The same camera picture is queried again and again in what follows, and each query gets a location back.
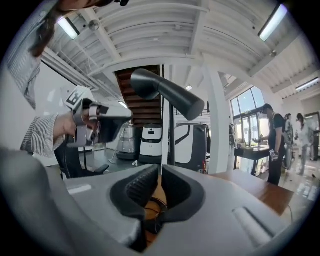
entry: white robot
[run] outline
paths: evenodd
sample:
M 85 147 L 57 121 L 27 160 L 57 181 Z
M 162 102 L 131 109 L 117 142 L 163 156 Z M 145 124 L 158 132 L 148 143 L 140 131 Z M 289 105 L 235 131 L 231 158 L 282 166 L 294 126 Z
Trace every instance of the white robot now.
M 147 124 L 143 127 L 139 162 L 143 164 L 161 164 L 162 127 Z

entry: wooden staircase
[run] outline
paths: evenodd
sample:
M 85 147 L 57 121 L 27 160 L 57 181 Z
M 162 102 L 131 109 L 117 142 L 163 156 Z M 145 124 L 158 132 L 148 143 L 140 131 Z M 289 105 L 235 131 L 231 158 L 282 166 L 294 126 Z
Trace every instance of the wooden staircase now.
M 146 124 L 162 125 L 161 96 L 158 95 L 155 99 L 146 100 L 139 97 L 131 87 L 131 75 L 137 69 L 145 69 L 160 75 L 159 65 L 141 66 L 115 72 L 124 102 L 133 113 L 131 123 L 138 127 L 143 127 Z

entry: striped shirt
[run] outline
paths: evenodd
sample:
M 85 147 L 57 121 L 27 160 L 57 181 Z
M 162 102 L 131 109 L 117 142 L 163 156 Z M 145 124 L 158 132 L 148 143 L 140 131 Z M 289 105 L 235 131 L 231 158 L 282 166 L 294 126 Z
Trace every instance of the striped shirt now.
M 36 109 L 35 81 L 40 72 L 41 57 L 35 58 L 30 48 L 35 44 L 38 28 L 58 0 L 45 0 L 33 12 L 16 34 L 5 56 L 9 72 L 29 104 Z M 36 117 L 29 127 L 21 150 L 51 158 L 54 150 L 63 142 L 63 137 L 54 143 L 54 125 L 58 115 Z

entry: hand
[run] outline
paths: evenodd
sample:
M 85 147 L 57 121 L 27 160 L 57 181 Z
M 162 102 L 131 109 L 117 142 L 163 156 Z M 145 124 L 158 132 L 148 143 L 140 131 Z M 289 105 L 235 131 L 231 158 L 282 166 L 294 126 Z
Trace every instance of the hand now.
M 274 152 L 273 155 L 271 155 L 272 162 L 277 161 L 279 159 L 279 153 Z
M 97 129 L 97 123 L 89 120 L 89 110 L 86 109 L 82 114 L 83 122 L 90 127 L 92 130 Z M 63 135 L 76 135 L 77 126 L 74 121 L 72 112 L 68 112 L 63 115 L 59 115 L 54 123 L 53 128 L 53 140 Z

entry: white column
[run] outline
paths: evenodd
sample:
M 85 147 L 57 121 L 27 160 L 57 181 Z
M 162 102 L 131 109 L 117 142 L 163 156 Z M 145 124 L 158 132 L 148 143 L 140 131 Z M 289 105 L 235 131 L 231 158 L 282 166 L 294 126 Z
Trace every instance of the white column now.
M 164 78 L 170 80 L 170 66 L 164 66 Z M 162 117 L 162 164 L 168 164 L 168 148 L 169 148 L 169 101 L 164 99 L 163 117 Z
M 229 106 L 218 71 L 207 64 L 204 64 L 202 71 L 209 96 L 211 119 L 211 154 L 208 173 L 223 173 L 228 167 Z

